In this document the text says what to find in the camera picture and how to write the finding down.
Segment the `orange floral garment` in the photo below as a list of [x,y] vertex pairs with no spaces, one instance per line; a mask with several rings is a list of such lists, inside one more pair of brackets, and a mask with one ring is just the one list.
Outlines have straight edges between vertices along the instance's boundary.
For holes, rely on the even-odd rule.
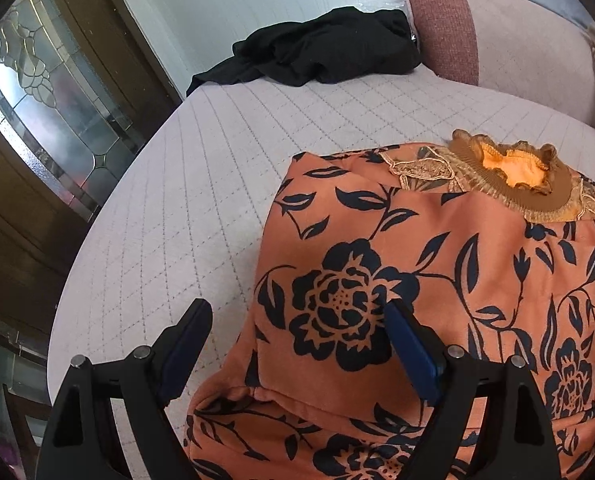
[[[518,152],[535,161],[519,154],[530,183],[510,175]],[[237,343],[190,404],[184,447],[203,478],[396,478],[432,409],[391,350],[392,298],[446,345],[497,362],[522,355],[562,477],[593,458],[595,183],[552,146],[457,130],[449,148],[297,155],[256,275]],[[465,476],[484,402],[452,478]]]

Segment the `frosted glass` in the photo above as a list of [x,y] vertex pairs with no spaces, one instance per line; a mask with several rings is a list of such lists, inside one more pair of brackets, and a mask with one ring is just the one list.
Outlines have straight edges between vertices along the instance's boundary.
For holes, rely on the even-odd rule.
[[109,112],[117,108],[117,104],[113,101],[113,98],[108,94],[106,87],[101,82],[98,75],[93,70],[92,66],[88,62],[88,59],[81,52],[71,53],[71,60],[75,63],[75,66],[80,70],[82,76],[86,82],[90,85],[92,90],[95,92],[97,97],[104,103],[106,110]]
[[20,86],[17,72],[2,63],[0,63],[0,91],[11,106],[15,106],[26,95]]
[[20,25],[23,27],[26,27],[28,30],[37,30],[42,26],[33,7],[33,3],[30,0],[21,1],[15,9],[20,14]]
[[4,119],[0,123],[0,132],[8,140],[8,143],[22,158],[26,165],[33,170],[44,184],[46,184],[59,198],[67,204],[72,200],[72,194],[56,179],[45,165],[36,157],[35,153],[31,152],[24,141],[18,136],[17,132],[10,126],[10,123]]
[[[62,64],[51,72],[50,81],[53,85],[55,100],[57,102],[57,109],[64,117],[64,120],[69,126],[79,135],[82,135],[87,130],[93,130],[92,133],[99,137],[116,138],[115,132],[108,124],[104,123],[97,108],[93,106],[90,99],[87,98],[82,88],[72,78],[71,73]],[[99,148],[99,143],[94,143],[96,148]]]
[[80,134],[80,138],[95,155],[103,155],[115,144],[117,135],[101,116],[97,116],[95,122]]
[[44,28],[40,28],[34,34],[33,39],[35,55],[42,60],[46,69],[50,72],[62,62],[62,58],[55,50]]
[[117,186],[117,179],[106,168],[94,170],[82,186],[93,200],[103,204],[106,202],[113,189]]
[[27,95],[15,111],[37,142],[79,185],[93,169],[93,155],[54,108]]
[[123,142],[118,141],[106,154],[106,167],[119,180],[134,160],[135,155]]

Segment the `black floral print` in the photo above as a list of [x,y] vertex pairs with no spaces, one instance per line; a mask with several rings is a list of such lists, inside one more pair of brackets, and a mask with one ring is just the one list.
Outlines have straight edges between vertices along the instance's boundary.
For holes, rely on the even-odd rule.
[[546,407],[551,418],[581,412],[589,402],[593,386],[593,367],[585,359],[572,338],[567,338],[555,352],[555,370],[545,383]]
[[366,161],[371,162],[372,164],[383,164],[384,159],[381,156],[379,156],[379,153],[387,152],[388,150],[395,150],[399,147],[399,144],[391,144],[390,146],[372,148],[371,150],[355,150],[343,153],[333,153],[332,155],[322,156],[322,158],[328,161],[343,160],[345,158],[349,158],[350,156],[357,155],[357,153],[361,153],[360,158],[363,158]]
[[544,227],[542,224],[532,224],[531,222],[527,222],[527,226],[524,229],[525,238],[533,238],[533,240],[541,242],[546,238],[546,235],[557,236],[555,231],[548,227]]
[[369,240],[339,243],[326,253],[321,269],[293,280],[289,325],[298,355],[324,360],[333,352],[343,370],[361,370],[391,358],[383,326],[383,308],[402,298],[411,309],[420,291],[417,277],[395,267],[382,267]]
[[248,418],[257,418],[260,422],[269,423],[272,421],[276,426],[275,431],[286,434],[284,449],[289,460],[295,458],[300,446],[312,449],[309,435],[318,433],[321,428],[291,413],[279,414],[277,410],[273,409],[274,407],[272,402],[257,402],[252,397],[244,397],[238,401],[222,397],[215,399],[207,407],[195,410],[194,416],[186,418],[188,430],[184,446],[193,443],[201,449],[194,433],[197,429],[195,426],[199,424],[199,431],[211,440],[223,444],[231,435],[239,442],[244,456],[266,462],[269,458],[262,452],[266,449],[256,449],[248,442],[246,429],[250,429],[252,426],[237,424],[238,420],[247,416]]
[[315,468],[336,480],[394,480],[407,460],[399,446],[370,444],[343,434],[333,435],[313,455]]
[[580,443],[580,437],[577,434],[577,429],[573,430],[560,430],[556,436],[556,448],[558,453],[564,453],[568,456],[573,456],[575,450]]
[[211,480],[232,480],[232,476],[216,463],[200,458],[191,460],[190,462],[193,464],[195,471],[206,478],[210,478]]

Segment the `black cloth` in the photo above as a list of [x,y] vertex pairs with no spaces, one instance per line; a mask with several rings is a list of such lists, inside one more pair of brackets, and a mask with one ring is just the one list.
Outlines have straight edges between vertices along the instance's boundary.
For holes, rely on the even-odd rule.
[[337,83],[369,73],[404,74],[421,62],[401,10],[333,9],[309,22],[260,28],[229,57],[193,76],[186,95],[206,81],[234,84],[268,76],[290,86]]

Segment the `pink upholstered headboard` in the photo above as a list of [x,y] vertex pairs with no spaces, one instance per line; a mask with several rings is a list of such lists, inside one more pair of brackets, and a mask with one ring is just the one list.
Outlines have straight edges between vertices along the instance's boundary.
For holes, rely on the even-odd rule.
[[437,75],[546,105],[595,128],[595,67],[583,30],[528,0],[409,0]]

